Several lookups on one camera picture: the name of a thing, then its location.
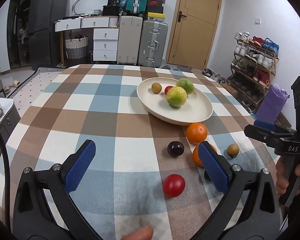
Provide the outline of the person's right hand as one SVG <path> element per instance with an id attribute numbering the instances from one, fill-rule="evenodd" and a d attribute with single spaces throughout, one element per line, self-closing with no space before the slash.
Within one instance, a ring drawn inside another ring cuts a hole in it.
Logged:
<path id="1" fill-rule="evenodd" d="M 286 192 L 286 189 L 289 185 L 288 180 L 283 176 L 285 171 L 284 163 L 282 162 L 282 158 L 280 157 L 276 163 L 276 190 L 279 194 L 284 194 Z M 300 176 L 300 164 L 295 169 L 295 174 L 297 176 Z M 297 190 L 296 195 L 300 194 L 300 186 Z"/>

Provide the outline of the person's left hand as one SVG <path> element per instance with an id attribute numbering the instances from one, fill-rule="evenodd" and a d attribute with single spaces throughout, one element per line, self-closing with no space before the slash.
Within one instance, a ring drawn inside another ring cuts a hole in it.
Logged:
<path id="1" fill-rule="evenodd" d="M 151 226 L 144 226 L 138 230 L 126 235 L 121 240 L 151 240 L 153 237 L 153 228 Z"/>

